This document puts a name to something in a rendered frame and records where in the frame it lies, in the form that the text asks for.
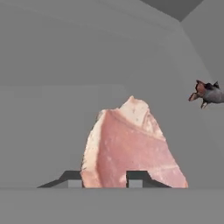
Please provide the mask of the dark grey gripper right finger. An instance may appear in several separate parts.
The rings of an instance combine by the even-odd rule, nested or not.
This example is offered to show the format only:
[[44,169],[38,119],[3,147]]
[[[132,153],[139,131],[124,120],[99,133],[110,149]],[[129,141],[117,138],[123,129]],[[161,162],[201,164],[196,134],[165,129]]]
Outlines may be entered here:
[[147,171],[126,171],[126,187],[127,188],[169,188],[155,179],[153,179]]

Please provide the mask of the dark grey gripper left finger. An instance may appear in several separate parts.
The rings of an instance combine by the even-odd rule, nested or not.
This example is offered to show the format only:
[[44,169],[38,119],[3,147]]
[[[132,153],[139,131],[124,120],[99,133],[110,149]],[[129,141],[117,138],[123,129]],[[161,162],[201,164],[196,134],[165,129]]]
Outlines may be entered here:
[[62,175],[39,188],[82,188],[83,183],[79,171],[64,171]]

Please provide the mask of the pink raw steak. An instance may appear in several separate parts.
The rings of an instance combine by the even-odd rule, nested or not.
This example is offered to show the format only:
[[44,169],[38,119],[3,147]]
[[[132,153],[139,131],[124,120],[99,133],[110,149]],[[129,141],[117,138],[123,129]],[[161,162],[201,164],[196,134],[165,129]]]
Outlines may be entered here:
[[146,172],[173,188],[188,187],[148,104],[134,96],[119,108],[99,112],[87,138],[80,175],[86,188],[123,188],[127,171]]

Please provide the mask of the grey fish with orange fins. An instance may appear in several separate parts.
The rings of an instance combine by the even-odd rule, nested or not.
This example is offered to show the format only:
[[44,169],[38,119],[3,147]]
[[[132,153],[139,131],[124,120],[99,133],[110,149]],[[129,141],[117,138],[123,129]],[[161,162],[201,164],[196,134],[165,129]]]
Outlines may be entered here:
[[201,109],[204,109],[210,103],[224,103],[224,90],[220,88],[218,82],[212,84],[210,82],[204,83],[201,80],[196,80],[195,92],[190,95],[188,101],[192,102],[199,98],[202,99]]

